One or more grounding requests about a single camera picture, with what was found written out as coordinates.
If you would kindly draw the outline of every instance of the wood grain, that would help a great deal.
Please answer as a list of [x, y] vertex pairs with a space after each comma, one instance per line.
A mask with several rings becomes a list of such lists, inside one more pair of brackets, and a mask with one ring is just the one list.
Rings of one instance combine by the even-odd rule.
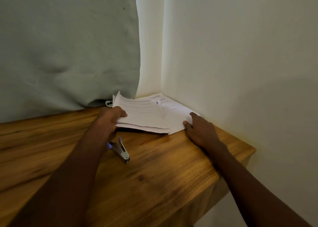
[[[0, 124], [0, 226], [8, 224], [65, 160], [99, 110]], [[255, 152], [219, 128], [217, 133], [240, 162]], [[224, 183], [223, 192], [215, 193], [222, 180], [184, 131], [170, 136], [121, 131], [117, 136], [131, 161], [123, 164], [113, 151], [105, 152], [87, 226], [190, 226], [215, 204], [213, 199], [227, 193]]]

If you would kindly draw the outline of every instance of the hand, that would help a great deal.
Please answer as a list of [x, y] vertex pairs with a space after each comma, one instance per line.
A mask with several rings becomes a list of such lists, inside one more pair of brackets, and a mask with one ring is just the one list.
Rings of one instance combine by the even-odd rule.
[[183, 124], [194, 144], [212, 154], [218, 150], [227, 150], [227, 147], [219, 140], [211, 122], [193, 112], [190, 113], [190, 116], [192, 117], [192, 125], [187, 121], [184, 121]]
[[118, 118], [126, 117], [127, 113], [119, 106], [113, 108], [104, 107], [98, 114], [97, 121], [101, 122], [105, 127], [113, 133], [116, 129]]

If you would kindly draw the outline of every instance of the light green fabric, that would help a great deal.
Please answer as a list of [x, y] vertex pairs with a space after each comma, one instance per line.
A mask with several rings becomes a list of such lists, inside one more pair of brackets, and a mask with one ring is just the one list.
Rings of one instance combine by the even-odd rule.
[[0, 0], [0, 122], [134, 98], [136, 0]]

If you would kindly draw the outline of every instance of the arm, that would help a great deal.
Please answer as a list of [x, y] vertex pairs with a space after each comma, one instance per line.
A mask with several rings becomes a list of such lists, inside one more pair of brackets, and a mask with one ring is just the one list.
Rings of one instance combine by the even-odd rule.
[[64, 163], [20, 210], [14, 226], [80, 226], [99, 161], [116, 121], [127, 116], [119, 106], [102, 109]]
[[214, 125], [190, 113], [190, 139], [206, 150], [224, 177], [248, 226], [310, 226], [243, 167], [218, 138]]

